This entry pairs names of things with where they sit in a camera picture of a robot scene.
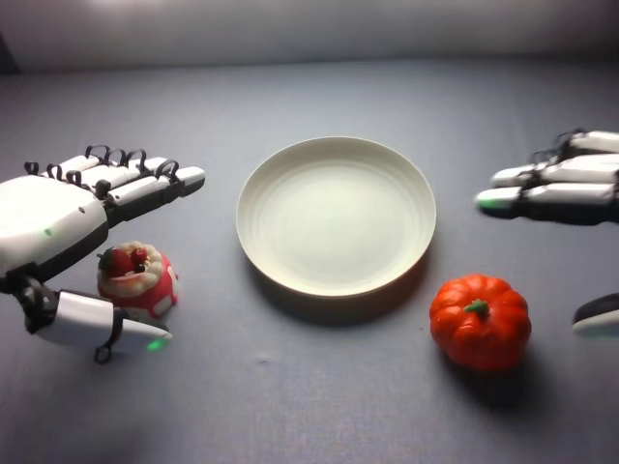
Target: white wall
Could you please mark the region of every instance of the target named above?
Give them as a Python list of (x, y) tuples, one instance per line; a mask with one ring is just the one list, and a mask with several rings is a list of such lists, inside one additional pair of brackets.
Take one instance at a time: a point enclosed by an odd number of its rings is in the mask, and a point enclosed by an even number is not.
[(25, 71), (609, 49), (619, 0), (0, 0)]

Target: white robotic hand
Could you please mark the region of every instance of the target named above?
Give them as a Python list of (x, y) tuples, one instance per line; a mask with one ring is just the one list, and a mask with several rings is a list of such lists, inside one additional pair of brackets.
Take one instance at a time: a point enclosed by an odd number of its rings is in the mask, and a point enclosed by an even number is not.
[[(111, 158), (115, 153), (120, 159)], [(109, 361), (112, 348), (163, 347), (172, 337), (165, 326), (132, 320), (98, 296), (53, 292), (43, 282), (95, 250), (117, 223), (200, 189), (204, 171), (104, 145), (41, 173), (35, 162), (25, 168), (29, 175), (0, 184), (0, 292), (18, 299), (28, 332), (92, 348), (99, 363)]]
[[(475, 202), (497, 218), (527, 217), (576, 225), (619, 222), (619, 133), (574, 130), (524, 166), (504, 169)], [(574, 331), (619, 337), (619, 294), (583, 305)]]

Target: empty plate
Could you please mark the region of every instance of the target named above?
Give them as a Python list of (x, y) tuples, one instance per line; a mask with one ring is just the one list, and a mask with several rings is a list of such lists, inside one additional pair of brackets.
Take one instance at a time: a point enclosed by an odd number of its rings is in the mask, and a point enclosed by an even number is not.
[(422, 173), (367, 140), (327, 137), (285, 148), (248, 179), (241, 246), (275, 282), (320, 297), (360, 295), (406, 273), (434, 232)]

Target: plate rim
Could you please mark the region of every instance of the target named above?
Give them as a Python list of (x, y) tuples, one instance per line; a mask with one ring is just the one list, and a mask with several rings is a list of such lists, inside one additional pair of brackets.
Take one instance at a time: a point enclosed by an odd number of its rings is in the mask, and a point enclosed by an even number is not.
[[(335, 140), (346, 140), (346, 141), (360, 141), (360, 142), (364, 142), (364, 143), (368, 143), (370, 145), (376, 145), (382, 149), (388, 150), (396, 155), (398, 155), (400, 158), (402, 158), (403, 160), (405, 160), (406, 162), (408, 162), (413, 169), (415, 169), (419, 175), (421, 176), (421, 178), (423, 179), (424, 183), (427, 186), (427, 190), (429, 191), (429, 196), (431, 198), (431, 204), (432, 204), (432, 219), (431, 219), (431, 231), (429, 234), (429, 238), (427, 240), (427, 243), (424, 245), (424, 250), (422, 251), (422, 253), (420, 254), (420, 256), (415, 260), (415, 262), (413, 262), (410, 266), (408, 266), (406, 268), (406, 270), (404, 270), (402, 273), (400, 273), (398, 276), (392, 278), (391, 280), (381, 283), (373, 288), (370, 288), (368, 290), (364, 290), (361, 292), (347, 292), (347, 293), (338, 293), (336, 295), (334, 294), (326, 294), (326, 293), (313, 293), (313, 292), (308, 292), (308, 291), (304, 291), (300, 288), (295, 288), (294, 286), (288, 285), (286, 283), (283, 283), (279, 280), (277, 280), (276, 278), (272, 277), (271, 275), (267, 274), (265, 271), (263, 271), (261, 269), (260, 266), (258, 266), (253, 259), (251, 259), (250, 254), (248, 253), (245, 244), (243, 243), (243, 238), (241, 235), (241, 231), (239, 230), (239, 209), (241, 206), (241, 200), (243, 199), (243, 194), (245, 193), (245, 190), (248, 186), (248, 183), (250, 182), (251, 178), (254, 176), (254, 174), (260, 169), (262, 168), (262, 166), (264, 164), (266, 164), (269, 160), (277, 157), (278, 155), (280, 155), (282, 152), (285, 152), (286, 150), (289, 150), (293, 147), (296, 147), (298, 145), (303, 145), (309, 142), (316, 142), (316, 141), (335, 141)], [(375, 142), (373, 140), (369, 140), (366, 138), (362, 138), (362, 137), (355, 137), (355, 136), (351, 136), (351, 135), (328, 135), (328, 136), (324, 136), (324, 137), (313, 137), (313, 138), (308, 138), (306, 140), (302, 140), (299, 142), (295, 142), (292, 143), (290, 145), (287, 145), (283, 148), (281, 148), (280, 150), (277, 150), (276, 152), (274, 152), (271, 156), (267, 157), (266, 159), (264, 159), (261, 163), (259, 163), (254, 170), (251, 172), (251, 174), (248, 176), (248, 178), (246, 179), (246, 181), (243, 183), (243, 188), (241, 188), (241, 192), (239, 193), (239, 197), (237, 199), (237, 203), (236, 203), (236, 211), (235, 211), (235, 227), (236, 227), (236, 235), (237, 238), (239, 240), (239, 243), (241, 245), (241, 249), (243, 250), (243, 252), (245, 253), (245, 256), (247, 257), (247, 259), (250, 260), (251, 264), (253, 265), (254, 268), (256, 268), (263, 276), (266, 276), (269, 280), (273, 281), (275, 284), (281, 286), (282, 288), (285, 288), (287, 290), (290, 290), (294, 293), (300, 294), (300, 295), (306, 295), (309, 297), (315, 297), (315, 298), (321, 298), (321, 299), (346, 299), (346, 298), (355, 298), (355, 297), (361, 297), (364, 295), (368, 295), (371, 293), (374, 293), (382, 288), (385, 288), (389, 285), (392, 285), (393, 283), (397, 282), (398, 280), (400, 280), (402, 277), (404, 277), (406, 274), (408, 274), (417, 264), (419, 264), (419, 262), (424, 258), (424, 256), (427, 253), (427, 250), (429, 249), (429, 246), (432, 242), (432, 239), (434, 238), (434, 234), (436, 232), (436, 221), (437, 221), (437, 213), (436, 213), (436, 198), (434, 197), (434, 192), (432, 191), (432, 187), (430, 185), (430, 183), (427, 181), (426, 176), (424, 175), (423, 171), (417, 167), (417, 165), (415, 165), (415, 163), (413, 161), (411, 161), (410, 159), (408, 159), (407, 157), (405, 157), (402, 153), (398, 152), (397, 150), (394, 150), (393, 148), (388, 147), (387, 145), (384, 145), (382, 143), (379, 142)]]

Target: gray table surface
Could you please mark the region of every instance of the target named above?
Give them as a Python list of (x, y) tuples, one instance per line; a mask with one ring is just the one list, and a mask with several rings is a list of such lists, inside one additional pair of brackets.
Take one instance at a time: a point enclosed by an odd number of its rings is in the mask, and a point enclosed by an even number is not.
[[(619, 288), (619, 229), (492, 219), (471, 200), (561, 131), (619, 131), (617, 82), (604, 64), (431, 60), (1, 78), (2, 180), (107, 143), (197, 164), (208, 181), (109, 234), (154, 244), (180, 274), (167, 351), (95, 365), (28, 335), (2, 297), (0, 462), (616, 462), (619, 340), (575, 338), (571, 319)], [(252, 170), (324, 135), (401, 152), (436, 196), (425, 261), (359, 311), (288, 298), (235, 232)], [(93, 253), (50, 285), (96, 291), (96, 265)], [(473, 272), (530, 304), (528, 354), (508, 380), (452, 369), (428, 333), (439, 286)]]

